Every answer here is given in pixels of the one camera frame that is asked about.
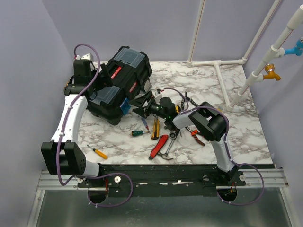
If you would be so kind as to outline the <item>black plastic toolbox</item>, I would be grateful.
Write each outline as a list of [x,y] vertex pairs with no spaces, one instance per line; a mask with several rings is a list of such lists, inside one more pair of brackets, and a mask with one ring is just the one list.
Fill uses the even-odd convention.
[[118,125],[130,110],[129,101],[150,88],[152,68],[147,54],[128,46],[120,47],[106,67],[113,86],[99,87],[98,75],[93,83],[94,90],[89,97],[87,110],[111,125]]

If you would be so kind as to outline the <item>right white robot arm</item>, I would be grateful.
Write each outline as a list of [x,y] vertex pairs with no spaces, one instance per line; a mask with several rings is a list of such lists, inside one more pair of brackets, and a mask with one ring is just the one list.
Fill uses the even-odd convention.
[[224,114],[204,101],[197,104],[191,101],[192,109],[178,113],[175,104],[168,97],[163,97],[157,103],[151,92],[130,101],[133,111],[146,118],[153,114],[164,119],[165,126],[171,131],[179,131],[194,125],[202,136],[211,142],[218,168],[218,181],[229,185],[235,180],[238,167],[232,160],[227,142],[229,121]]

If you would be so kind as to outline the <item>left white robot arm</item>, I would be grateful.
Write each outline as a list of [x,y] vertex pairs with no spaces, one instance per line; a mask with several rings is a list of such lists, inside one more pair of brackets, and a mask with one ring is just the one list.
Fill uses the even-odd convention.
[[64,89],[64,109],[50,142],[44,142],[41,152],[51,175],[88,178],[95,186],[105,181],[102,165],[90,162],[78,146],[78,133],[86,110],[97,117],[112,119],[116,109],[114,97],[118,88],[110,84],[105,64],[97,67],[90,53],[76,55],[74,75]]

